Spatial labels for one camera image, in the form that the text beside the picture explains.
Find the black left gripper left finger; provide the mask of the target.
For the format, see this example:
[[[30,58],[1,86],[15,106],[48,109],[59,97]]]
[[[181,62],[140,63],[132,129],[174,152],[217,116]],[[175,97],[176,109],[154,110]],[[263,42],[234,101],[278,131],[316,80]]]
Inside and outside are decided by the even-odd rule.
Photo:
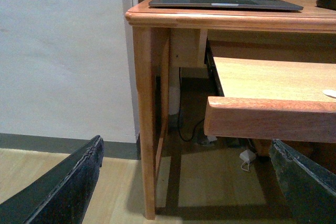
[[[1,223],[82,223],[104,155],[99,135],[1,203]]]

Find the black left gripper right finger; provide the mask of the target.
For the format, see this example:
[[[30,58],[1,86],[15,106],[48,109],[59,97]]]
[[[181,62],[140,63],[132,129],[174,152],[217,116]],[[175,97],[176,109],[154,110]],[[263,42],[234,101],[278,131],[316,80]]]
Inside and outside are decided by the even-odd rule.
[[[335,174],[281,140],[272,140],[269,156],[296,222],[335,223]]]

